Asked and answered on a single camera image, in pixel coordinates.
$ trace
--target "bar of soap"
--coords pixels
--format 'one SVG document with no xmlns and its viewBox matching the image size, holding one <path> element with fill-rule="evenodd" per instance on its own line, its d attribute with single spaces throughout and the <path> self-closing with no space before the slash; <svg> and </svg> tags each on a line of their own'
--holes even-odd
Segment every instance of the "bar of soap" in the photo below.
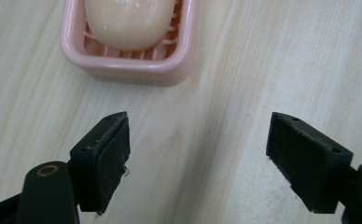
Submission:
<svg viewBox="0 0 362 224">
<path fill-rule="evenodd" d="M 149 49 L 167 33 L 174 0 L 86 0 L 91 32 L 109 47 Z"/>
</svg>

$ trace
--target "pink plastic container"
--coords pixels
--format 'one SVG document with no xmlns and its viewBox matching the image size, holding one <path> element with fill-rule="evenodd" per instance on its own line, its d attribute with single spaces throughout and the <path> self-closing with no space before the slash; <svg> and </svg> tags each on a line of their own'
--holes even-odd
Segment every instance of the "pink plastic container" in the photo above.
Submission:
<svg viewBox="0 0 362 224">
<path fill-rule="evenodd" d="M 190 73 L 190 54 L 196 0 L 176 0 L 168 33 L 152 49 L 121 51 L 95 40 L 85 14 L 84 0 L 66 0 L 62 50 L 72 63 L 98 78 L 171 86 Z"/>
</svg>

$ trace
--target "tabletop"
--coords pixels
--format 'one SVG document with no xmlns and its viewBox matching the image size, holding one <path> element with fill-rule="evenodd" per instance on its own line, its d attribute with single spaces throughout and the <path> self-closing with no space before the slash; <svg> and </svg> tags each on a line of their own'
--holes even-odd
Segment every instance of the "tabletop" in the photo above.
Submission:
<svg viewBox="0 0 362 224">
<path fill-rule="evenodd" d="M 362 164 L 362 1 L 210 0 L 172 87 L 98 80 L 64 57 L 64 1 L 0 0 L 0 201 L 127 111 L 132 153 L 107 211 L 81 223 L 341 223 L 310 213 L 266 156 L 273 111 Z"/>
</svg>

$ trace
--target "wooden table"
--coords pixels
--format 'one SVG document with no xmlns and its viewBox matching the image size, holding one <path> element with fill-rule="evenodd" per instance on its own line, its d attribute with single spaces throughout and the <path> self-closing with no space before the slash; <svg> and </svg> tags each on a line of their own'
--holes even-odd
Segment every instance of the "wooden table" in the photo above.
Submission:
<svg viewBox="0 0 362 224">
<path fill-rule="evenodd" d="M 82 223 L 341 223 L 341 204 L 310 214 L 265 150 L 278 111 L 362 163 L 362 1 L 201 1 L 196 62 L 170 88 L 99 81 L 68 62 L 63 5 L 0 0 L 0 201 L 126 110 L 131 172 Z"/>
</svg>

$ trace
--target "table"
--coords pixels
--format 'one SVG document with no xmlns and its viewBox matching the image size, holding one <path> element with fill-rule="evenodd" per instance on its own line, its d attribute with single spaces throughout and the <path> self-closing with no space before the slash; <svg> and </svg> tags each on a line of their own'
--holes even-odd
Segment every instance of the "table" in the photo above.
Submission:
<svg viewBox="0 0 362 224">
<path fill-rule="evenodd" d="M 266 157 L 273 111 L 362 163 L 362 1 L 201 1 L 190 77 L 104 82 L 60 48 L 64 1 L 0 0 L 0 201 L 104 116 L 128 111 L 132 154 L 82 223 L 341 223 L 309 213 Z"/>
</svg>

